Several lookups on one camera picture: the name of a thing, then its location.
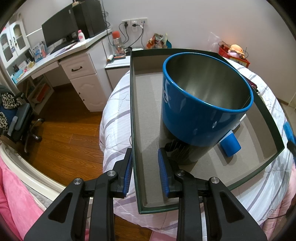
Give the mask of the pink box with green rim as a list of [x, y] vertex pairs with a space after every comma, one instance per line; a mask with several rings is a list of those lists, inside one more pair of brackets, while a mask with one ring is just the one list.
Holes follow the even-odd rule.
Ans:
[[[137, 206], [140, 214], [178, 209], [177, 198], [163, 194], [159, 175], [158, 149], [161, 123], [162, 66], [179, 49], [152, 49], [132, 52], [130, 59], [130, 115], [132, 157]], [[184, 166], [197, 178], [218, 177], [230, 190], [247, 182], [283, 152], [280, 131], [263, 100], [254, 104], [235, 131], [241, 150], [227, 158], [219, 145], [199, 161]]]

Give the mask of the blue capped clear tube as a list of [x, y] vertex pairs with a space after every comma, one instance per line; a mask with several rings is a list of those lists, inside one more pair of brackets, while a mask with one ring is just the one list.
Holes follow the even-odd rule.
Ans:
[[226, 157], [232, 157], [235, 155], [238, 151], [241, 150], [241, 146], [237, 140], [237, 138], [234, 135], [234, 130], [239, 127], [241, 122], [246, 117], [246, 114], [243, 115], [243, 117], [234, 125], [234, 127], [227, 132], [227, 134], [219, 141], [219, 145], [224, 151]]

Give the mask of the blue black cup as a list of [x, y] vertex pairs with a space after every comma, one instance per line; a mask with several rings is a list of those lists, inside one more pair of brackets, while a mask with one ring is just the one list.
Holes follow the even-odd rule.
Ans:
[[197, 162], [251, 108], [245, 78], [228, 62], [193, 52], [163, 63], [159, 146], [178, 165]]

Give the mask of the white striped quilt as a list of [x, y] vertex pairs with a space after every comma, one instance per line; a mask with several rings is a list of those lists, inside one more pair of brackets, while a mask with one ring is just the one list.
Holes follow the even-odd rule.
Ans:
[[[285, 113], [274, 93], [264, 80], [251, 70], [233, 63], [242, 75], [257, 85], [259, 93], [272, 115], [281, 138], [287, 143], [283, 124]], [[103, 110], [99, 131], [103, 170], [110, 170], [130, 148], [130, 74], [126, 73], [112, 92]], [[284, 149], [263, 171], [234, 189], [234, 195], [263, 228], [268, 238], [274, 234], [283, 217], [295, 204], [295, 162], [292, 153]], [[114, 199], [114, 214], [130, 224], [148, 228], [153, 240], [175, 240], [177, 235], [177, 211], [157, 214], [139, 214], [135, 185], [131, 184], [124, 199]]]

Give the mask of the pink blanket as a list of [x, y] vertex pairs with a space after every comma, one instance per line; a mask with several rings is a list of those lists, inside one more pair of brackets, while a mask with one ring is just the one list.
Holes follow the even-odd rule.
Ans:
[[9, 222], [13, 233], [21, 240], [43, 214], [43, 210], [37, 205], [27, 187], [3, 160], [1, 160], [1, 214]]

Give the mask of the orange plush toy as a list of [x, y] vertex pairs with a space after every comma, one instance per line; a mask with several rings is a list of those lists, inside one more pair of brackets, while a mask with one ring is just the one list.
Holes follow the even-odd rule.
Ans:
[[243, 49], [237, 44], [233, 44], [230, 46], [228, 50], [228, 55], [235, 58], [245, 59], [245, 54], [243, 52]]

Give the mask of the red storage box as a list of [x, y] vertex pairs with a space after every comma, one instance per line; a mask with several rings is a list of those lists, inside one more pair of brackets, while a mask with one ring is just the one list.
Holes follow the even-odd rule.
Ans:
[[232, 57], [232, 56], [228, 55], [228, 50], [229, 50], [231, 45], [228, 45], [228, 44], [226, 44], [224, 42], [220, 42], [218, 45], [219, 45], [218, 54], [220, 56], [225, 57], [227, 59], [230, 59], [230, 60], [232, 60], [234, 62], [237, 62], [237, 63], [239, 63], [240, 65], [242, 65], [242, 66], [244, 66], [246, 68], [249, 67], [250, 62], [247, 60], [248, 53], [245, 50], [243, 50], [243, 52], [245, 54], [245, 59], [235, 58], [235, 57]]

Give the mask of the white bedside cabinet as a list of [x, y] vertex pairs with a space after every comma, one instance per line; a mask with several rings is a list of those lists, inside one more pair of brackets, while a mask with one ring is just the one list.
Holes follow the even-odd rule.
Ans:
[[107, 63], [105, 66], [105, 71], [112, 89], [115, 89], [119, 80], [130, 70], [130, 56], [132, 51], [139, 51], [142, 48], [135, 48], [128, 50], [125, 56], [116, 56], [111, 63]]

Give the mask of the white computer desk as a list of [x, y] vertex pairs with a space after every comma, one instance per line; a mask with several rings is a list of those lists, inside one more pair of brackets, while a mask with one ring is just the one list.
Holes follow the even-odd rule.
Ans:
[[35, 79], [62, 67], [86, 108], [90, 112], [103, 111], [112, 93], [105, 71], [108, 49], [105, 39], [110, 34], [111, 30], [107, 29], [95, 37], [47, 55], [25, 72], [14, 85], [20, 87], [30, 77]]

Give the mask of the colourful snack bags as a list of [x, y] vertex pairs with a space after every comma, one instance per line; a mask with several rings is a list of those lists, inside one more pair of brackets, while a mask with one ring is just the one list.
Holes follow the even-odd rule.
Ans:
[[168, 40], [168, 34], [160, 35], [155, 33], [151, 39], [148, 40], [145, 49], [171, 49], [172, 44]]

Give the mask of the red lidded water bottle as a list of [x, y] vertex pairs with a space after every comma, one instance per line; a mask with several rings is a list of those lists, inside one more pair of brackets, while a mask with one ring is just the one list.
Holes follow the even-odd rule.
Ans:
[[113, 44], [115, 47], [115, 53], [117, 56], [123, 56], [125, 54], [125, 49], [121, 40], [120, 32], [112, 32]]

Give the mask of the pink white bottle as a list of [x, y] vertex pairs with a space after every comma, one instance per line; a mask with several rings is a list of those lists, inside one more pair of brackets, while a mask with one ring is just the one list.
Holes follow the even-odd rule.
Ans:
[[82, 33], [81, 30], [78, 31], [78, 38], [79, 38], [80, 42], [85, 41], [85, 36], [84, 36], [84, 34]]

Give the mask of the white glass door cabinet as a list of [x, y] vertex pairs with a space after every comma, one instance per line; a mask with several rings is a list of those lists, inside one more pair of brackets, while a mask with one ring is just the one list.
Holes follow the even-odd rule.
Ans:
[[22, 20], [6, 25], [1, 32], [1, 60], [5, 68], [30, 49]]

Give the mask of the black computer monitor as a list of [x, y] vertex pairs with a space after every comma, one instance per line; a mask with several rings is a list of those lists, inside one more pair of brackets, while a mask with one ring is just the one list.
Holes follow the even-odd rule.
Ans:
[[78, 26], [72, 4], [66, 6], [42, 24], [46, 46], [49, 47], [63, 38], [77, 39]]

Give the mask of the white wall socket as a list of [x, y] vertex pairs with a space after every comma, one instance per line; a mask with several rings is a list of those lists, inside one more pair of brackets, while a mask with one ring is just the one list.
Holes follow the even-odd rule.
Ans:
[[139, 19], [133, 19], [133, 20], [122, 20], [122, 23], [127, 23], [128, 26], [132, 26], [133, 24], [138, 24], [140, 26], [147, 25], [148, 24], [148, 18], [139, 18]]

